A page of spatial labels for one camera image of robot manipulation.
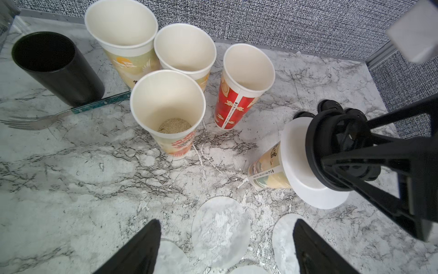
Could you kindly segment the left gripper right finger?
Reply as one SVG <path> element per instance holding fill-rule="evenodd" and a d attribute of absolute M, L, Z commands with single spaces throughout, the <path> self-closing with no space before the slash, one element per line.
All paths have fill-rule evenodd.
<path fill-rule="evenodd" d="M 359 274 L 304 220 L 297 220 L 293 239 L 301 274 Z"/>

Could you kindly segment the black lid front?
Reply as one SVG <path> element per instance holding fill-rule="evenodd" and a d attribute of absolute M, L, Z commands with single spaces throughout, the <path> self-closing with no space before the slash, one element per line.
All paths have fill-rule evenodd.
<path fill-rule="evenodd" d="M 324 186 L 342 192 L 352 188 L 334 171 L 338 161 L 324 164 L 322 158 L 374 146 L 367 119 L 353 108 L 320 111 L 312 117 L 305 141 L 311 171 Z"/>

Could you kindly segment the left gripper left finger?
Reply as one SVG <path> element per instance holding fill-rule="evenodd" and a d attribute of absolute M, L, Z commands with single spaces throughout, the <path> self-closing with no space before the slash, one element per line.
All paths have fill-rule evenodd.
<path fill-rule="evenodd" d="M 161 235 L 160 222 L 157 219 L 151 220 L 95 273 L 152 274 L 156 265 Z"/>

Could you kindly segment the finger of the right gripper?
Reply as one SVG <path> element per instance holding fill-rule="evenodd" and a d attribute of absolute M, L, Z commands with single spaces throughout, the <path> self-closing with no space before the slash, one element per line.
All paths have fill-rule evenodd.
<path fill-rule="evenodd" d="M 428 137 L 402 139 L 381 133 L 381 129 L 389 124 L 421 115 L 430 120 Z M 438 97 L 432 95 L 388 114 L 367 119 L 367 126 L 373 147 L 326 156 L 322 163 L 337 160 L 334 171 L 353 192 L 415 239 L 436 241 Z"/>

